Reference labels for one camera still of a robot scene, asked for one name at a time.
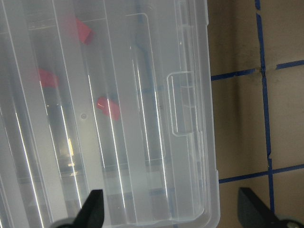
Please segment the blue tape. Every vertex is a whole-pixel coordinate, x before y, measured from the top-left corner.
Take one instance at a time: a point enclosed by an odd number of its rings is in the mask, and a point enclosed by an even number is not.
[[[220,179],[219,183],[223,184],[223,183],[228,183],[228,182],[233,182],[233,181],[238,181],[238,180],[241,181],[241,180],[245,180],[245,179],[265,176],[267,174],[268,174],[268,172],[265,171],[265,172],[256,172],[256,173],[251,173],[251,174],[241,175],[241,176],[236,176],[236,177],[229,177],[229,178]]]
[[[269,184],[270,210],[274,213],[275,212],[275,195],[274,195],[274,179],[273,179],[271,158],[268,158],[268,184]]]
[[[300,66],[300,65],[304,65],[304,60],[278,64],[278,65],[276,65],[276,70],[284,69],[284,68],[288,68],[288,67]]]
[[[300,170],[300,169],[304,169],[304,164],[302,164],[302,165],[295,165],[295,166],[289,166],[289,167],[273,170],[272,169],[272,161],[271,161],[272,174],[281,173],[281,172],[288,172],[288,171],[293,171],[293,170]],[[269,174],[269,171],[255,172],[255,173],[251,173],[251,174],[247,174],[247,175],[220,179],[219,183],[223,184],[223,183],[233,182],[233,181],[238,181],[238,180],[241,181],[241,180],[245,180],[245,179],[265,176],[265,175],[268,175],[268,174]]]
[[[260,59],[261,59],[261,72],[262,76],[265,77],[265,51],[264,51],[264,39],[263,39],[263,26],[262,26],[262,18],[259,14],[256,14],[256,25],[257,25],[257,36],[258,41],[260,43]]]
[[[263,106],[264,106],[264,122],[265,122],[265,137],[266,137],[266,151],[267,158],[271,154],[271,141],[270,141],[270,124],[269,124],[269,110],[268,110],[268,91],[267,91],[267,79],[262,77],[263,85]]]
[[[231,73],[226,73],[222,75],[214,75],[211,77],[211,81],[216,81],[216,80],[221,80],[229,77],[234,77],[234,76],[243,76],[243,75],[250,75],[253,72],[255,72],[256,69],[248,69],[248,70],[240,70],[236,72],[231,72]]]
[[[304,169],[304,164],[302,164],[302,165],[295,165],[295,166],[289,166],[289,167],[286,167],[286,168],[276,169],[276,170],[273,170],[273,173],[281,173],[281,172],[300,170],[300,169]]]
[[[257,10],[261,10],[261,2],[260,0],[255,0],[255,5]]]

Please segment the clear plastic box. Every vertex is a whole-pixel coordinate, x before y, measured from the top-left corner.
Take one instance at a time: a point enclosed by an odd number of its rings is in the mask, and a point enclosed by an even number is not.
[[[104,189],[104,227],[215,227],[204,0],[2,0],[0,225]]]

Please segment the tiled floor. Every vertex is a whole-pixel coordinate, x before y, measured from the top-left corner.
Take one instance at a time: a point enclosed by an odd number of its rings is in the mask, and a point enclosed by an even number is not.
[[[304,66],[276,70],[277,64],[304,59],[304,1],[261,0],[260,10],[255,2],[208,1],[219,228],[241,227],[239,187],[252,188],[268,206],[273,203],[277,215],[304,221]],[[262,18],[264,86],[257,14]],[[248,69],[250,74],[238,72]],[[271,161],[273,170],[268,169]],[[270,185],[268,170],[274,173]]]

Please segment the container lid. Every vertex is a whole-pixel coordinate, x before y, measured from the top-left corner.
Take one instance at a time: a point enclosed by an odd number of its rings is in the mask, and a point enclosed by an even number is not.
[[[4,2],[1,218],[48,227],[103,189],[104,227],[215,227],[206,2]]]

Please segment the red plastic piece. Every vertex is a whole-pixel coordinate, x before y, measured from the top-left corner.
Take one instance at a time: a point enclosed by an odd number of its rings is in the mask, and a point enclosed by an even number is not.
[[[106,98],[106,97],[100,97],[97,101],[97,108],[101,109],[103,111],[103,114],[110,116],[116,121],[120,118],[120,109],[118,104],[116,104],[114,101]]]
[[[58,76],[43,70],[43,69],[38,69],[39,76],[40,76],[40,81],[41,81],[41,86],[44,87],[52,87],[52,88],[57,88],[59,85],[59,78]]]
[[[89,45],[93,39],[94,32],[82,21],[76,18],[78,36],[82,43]]]

